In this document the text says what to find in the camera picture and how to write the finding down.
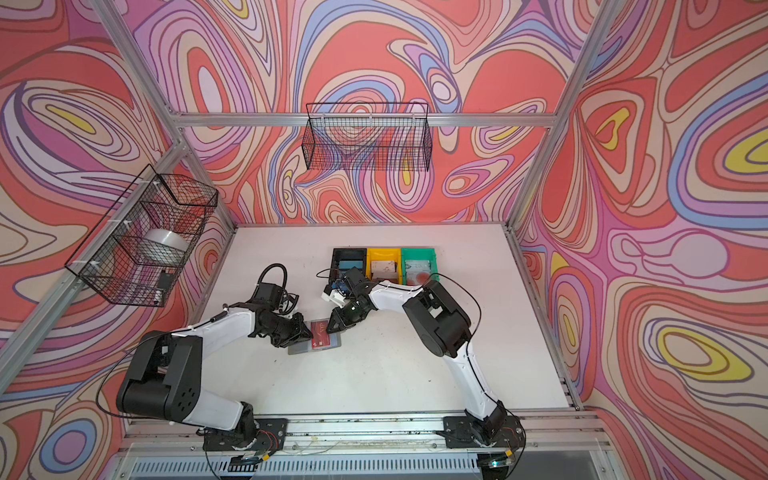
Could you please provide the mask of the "blue cards in black bin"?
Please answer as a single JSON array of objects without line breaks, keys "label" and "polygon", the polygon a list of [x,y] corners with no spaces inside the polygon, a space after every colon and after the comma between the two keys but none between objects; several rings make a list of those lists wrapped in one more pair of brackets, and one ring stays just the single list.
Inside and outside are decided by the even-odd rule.
[{"label": "blue cards in black bin", "polygon": [[351,269],[365,270],[366,251],[361,249],[343,249],[335,256],[336,275],[341,279]]}]

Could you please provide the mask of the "small black device in basket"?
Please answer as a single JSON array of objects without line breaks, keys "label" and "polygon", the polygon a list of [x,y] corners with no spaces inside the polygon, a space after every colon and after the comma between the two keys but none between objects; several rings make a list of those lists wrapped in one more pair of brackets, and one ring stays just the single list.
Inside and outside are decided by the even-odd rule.
[{"label": "small black device in basket", "polygon": [[156,302],[165,302],[168,292],[172,288],[174,275],[162,270],[156,283]]}]

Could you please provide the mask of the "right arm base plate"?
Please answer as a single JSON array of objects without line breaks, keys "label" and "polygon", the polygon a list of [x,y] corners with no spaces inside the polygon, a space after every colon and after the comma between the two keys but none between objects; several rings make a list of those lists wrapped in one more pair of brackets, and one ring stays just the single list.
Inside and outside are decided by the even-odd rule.
[{"label": "right arm base plate", "polygon": [[483,422],[468,416],[446,416],[437,434],[449,449],[511,448],[526,444],[526,433],[519,418],[507,415],[501,420]]}]

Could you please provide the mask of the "red VIP card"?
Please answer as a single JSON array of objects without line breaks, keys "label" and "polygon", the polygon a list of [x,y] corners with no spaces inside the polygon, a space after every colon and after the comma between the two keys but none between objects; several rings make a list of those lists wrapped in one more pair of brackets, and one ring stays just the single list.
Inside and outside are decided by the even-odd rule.
[{"label": "red VIP card", "polygon": [[337,348],[341,345],[340,334],[328,334],[326,332],[327,324],[328,320],[316,320],[309,323],[309,328],[312,333],[312,351]]}]

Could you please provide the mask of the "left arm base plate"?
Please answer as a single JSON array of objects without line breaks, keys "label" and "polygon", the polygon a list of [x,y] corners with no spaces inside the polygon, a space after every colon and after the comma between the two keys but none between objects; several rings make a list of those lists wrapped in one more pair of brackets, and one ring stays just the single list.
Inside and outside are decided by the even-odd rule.
[{"label": "left arm base plate", "polygon": [[202,428],[207,452],[256,452],[273,454],[283,449],[288,419],[280,417],[257,418],[250,423],[240,422],[234,430]]}]

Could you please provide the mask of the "green plastic bin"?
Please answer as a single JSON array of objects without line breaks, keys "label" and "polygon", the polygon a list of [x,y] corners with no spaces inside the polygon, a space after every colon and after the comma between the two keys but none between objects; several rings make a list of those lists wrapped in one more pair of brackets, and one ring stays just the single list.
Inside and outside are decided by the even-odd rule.
[{"label": "green plastic bin", "polygon": [[434,248],[401,249],[401,275],[404,285],[421,285],[438,271],[437,255]]}]

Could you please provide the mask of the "card in green bin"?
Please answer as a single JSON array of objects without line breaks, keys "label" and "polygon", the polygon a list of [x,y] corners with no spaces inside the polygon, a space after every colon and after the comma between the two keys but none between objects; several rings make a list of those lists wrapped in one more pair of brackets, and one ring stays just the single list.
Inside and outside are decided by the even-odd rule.
[{"label": "card in green bin", "polygon": [[405,261],[405,280],[407,285],[422,285],[429,280],[431,274],[432,262],[430,260]]}]

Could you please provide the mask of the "aluminium front rail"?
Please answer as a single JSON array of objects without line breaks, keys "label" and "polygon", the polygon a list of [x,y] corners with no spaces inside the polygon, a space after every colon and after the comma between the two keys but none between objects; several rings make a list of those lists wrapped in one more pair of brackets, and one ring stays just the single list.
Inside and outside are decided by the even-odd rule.
[{"label": "aluminium front rail", "polygon": [[[342,453],[438,453],[447,449],[438,433],[447,412],[380,414],[295,414],[287,425],[257,439],[267,446],[283,442],[284,455]],[[613,445],[595,413],[575,410],[525,410],[517,414],[527,434],[525,451],[611,451]],[[140,420],[128,424],[121,453],[182,454],[202,452],[195,427]]]}]

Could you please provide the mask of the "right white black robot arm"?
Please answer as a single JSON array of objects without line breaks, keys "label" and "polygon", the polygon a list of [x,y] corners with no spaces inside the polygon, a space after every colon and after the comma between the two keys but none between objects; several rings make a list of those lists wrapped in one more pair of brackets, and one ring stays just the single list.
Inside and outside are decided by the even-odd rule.
[{"label": "right white black robot arm", "polygon": [[374,311],[405,315],[427,350],[443,359],[464,399],[472,441],[490,446],[501,434],[508,411],[488,385],[476,362],[473,323],[468,314],[431,274],[426,283],[406,286],[373,281],[352,268],[325,286],[322,298],[334,305],[327,331],[343,332]]}]

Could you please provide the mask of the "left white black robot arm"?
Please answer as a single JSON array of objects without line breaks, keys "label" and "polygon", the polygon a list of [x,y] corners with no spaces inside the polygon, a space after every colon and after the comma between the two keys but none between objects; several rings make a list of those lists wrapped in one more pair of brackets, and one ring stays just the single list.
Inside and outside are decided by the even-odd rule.
[{"label": "left white black robot arm", "polygon": [[281,263],[260,274],[251,297],[224,306],[207,321],[171,332],[151,331],[140,340],[118,390],[122,414],[194,426],[208,442],[246,450],[256,444],[260,427],[253,407],[203,388],[203,363],[241,338],[266,338],[279,349],[312,339],[299,296],[287,290]]}]

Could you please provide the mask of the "yellow plastic bin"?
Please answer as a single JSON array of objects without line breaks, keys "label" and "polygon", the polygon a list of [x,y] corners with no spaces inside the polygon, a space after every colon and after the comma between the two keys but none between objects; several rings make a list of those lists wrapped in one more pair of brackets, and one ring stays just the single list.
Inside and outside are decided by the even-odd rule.
[{"label": "yellow plastic bin", "polygon": [[399,248],[368,248],[365,274],[372,281],[389,281],[401,284],[401,250]]}]

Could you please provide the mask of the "black plastic bin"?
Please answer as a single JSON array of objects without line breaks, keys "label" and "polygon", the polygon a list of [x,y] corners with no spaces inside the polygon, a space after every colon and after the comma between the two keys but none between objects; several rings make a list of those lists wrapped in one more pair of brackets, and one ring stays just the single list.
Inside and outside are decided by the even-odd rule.
[{"label": "black plastic bin", "polygon": [[334,248],[328,275],[329,284],[333,285],[350,269],[357,268],[365,272],[366,263],[366,248]]}]

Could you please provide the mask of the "white tape roll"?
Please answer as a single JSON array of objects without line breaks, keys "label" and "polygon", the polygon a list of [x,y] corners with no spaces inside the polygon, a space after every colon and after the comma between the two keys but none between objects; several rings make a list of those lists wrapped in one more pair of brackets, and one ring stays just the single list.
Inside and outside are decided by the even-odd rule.
[{"label": "white tape roll", "polygon": [[185,252],[189,248],[189,242],[187,240],[181,235],[167,229],[151,229],[144,235],[144,239],[182,252]]}]

